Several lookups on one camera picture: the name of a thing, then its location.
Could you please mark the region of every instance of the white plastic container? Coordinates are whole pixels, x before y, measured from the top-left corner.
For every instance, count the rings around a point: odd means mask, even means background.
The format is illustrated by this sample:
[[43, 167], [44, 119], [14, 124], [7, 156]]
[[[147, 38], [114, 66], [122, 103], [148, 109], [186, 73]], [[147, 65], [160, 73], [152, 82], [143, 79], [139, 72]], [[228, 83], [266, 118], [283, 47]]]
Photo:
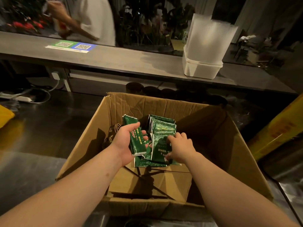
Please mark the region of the white plastic container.
[[214, 79], [218, 74], [220, 68], [223, 67], [223, 62], [218, 64], [210, 64], [199, 61], [193, 61], [186, 56], [186, 47], [184, 47], [184, 53], [182, 57], [184, 74], [186, 76], [192, 76], [204, 79]]

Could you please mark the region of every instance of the cardboard box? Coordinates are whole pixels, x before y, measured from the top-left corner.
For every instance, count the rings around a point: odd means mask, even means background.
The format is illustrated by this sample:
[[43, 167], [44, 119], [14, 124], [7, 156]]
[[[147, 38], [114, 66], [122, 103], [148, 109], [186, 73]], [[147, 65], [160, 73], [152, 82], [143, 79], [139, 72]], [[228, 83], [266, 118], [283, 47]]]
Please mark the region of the cardboard box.
[[[101, 151], [109, 128], [124, 114], [142, 125], [149, 114], [173, 118], [177, 131], [193, 140], [195, 149], [230, 175], [272, 199], [269, 186], [232, 119], [221, 107], [125, 93], [104, 97], [62, 167], [60, 179]], [[97, 207], [115, 216], [210, 221], [203, 199], [185, 165], [166, 168], [121, 168]]]

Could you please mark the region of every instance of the person's arm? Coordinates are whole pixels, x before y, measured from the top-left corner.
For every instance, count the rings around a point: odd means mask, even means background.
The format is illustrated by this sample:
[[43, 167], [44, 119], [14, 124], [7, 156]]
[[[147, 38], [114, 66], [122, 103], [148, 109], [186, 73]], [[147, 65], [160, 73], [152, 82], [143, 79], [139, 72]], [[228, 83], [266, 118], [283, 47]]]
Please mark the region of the person's arm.
[[129, 132], [139, 125], [138, 122], [121, 127], [108, 148], [2, 215], [0, 226], [81, 226], [101, 201], [118, 170], [134, 159], [128, 148]]
[[78, 33], [86, 38], [89, 38], [93, 41], [98, 41], [99, 38], [93, 36], [92, 34], [88, 33], [87, 31], [81, 28], [80, 22], [71, 18], [63, 3], [59, 1], [48, 1], [48, 11], [51, 13], [53, 18], [65, 23], [73, 32]]
[[185, 163], [218, 226], [298, 226], [277, 206], [195, 151], [185, 133], [169, 136], [167, 159]]

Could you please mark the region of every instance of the qr code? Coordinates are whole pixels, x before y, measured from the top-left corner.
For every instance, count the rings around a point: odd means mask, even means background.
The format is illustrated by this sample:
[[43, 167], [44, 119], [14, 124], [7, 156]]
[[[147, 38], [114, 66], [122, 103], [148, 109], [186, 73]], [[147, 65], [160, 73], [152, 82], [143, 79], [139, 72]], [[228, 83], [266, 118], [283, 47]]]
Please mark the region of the qr code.
[[85, 45], [85, 44], [80, 44], [78, 46], [76, 46], [75, 48], [79, 48], [79, 49], [89, 49], [91, 47], [91, 45]]
[[62, 47], [68, 47], [70, 45], [72, 45], [73, 43], [68, 43], [68, 42], [60, 42], [58, 44], [56, 44], [56, 46], [62, 46]]

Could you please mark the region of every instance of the white shirt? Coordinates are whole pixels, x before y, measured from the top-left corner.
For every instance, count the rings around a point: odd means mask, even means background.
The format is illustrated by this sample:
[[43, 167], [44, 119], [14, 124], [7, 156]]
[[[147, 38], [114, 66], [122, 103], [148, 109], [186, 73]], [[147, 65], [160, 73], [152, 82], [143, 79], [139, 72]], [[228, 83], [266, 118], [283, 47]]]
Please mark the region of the white shirt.
[[72, 17], [80, 22], [83, 30], [99, 38], [93, 41], [80, 35], [81, 42], [116, 45], [114, 19], [108, 0], [77, 0]]

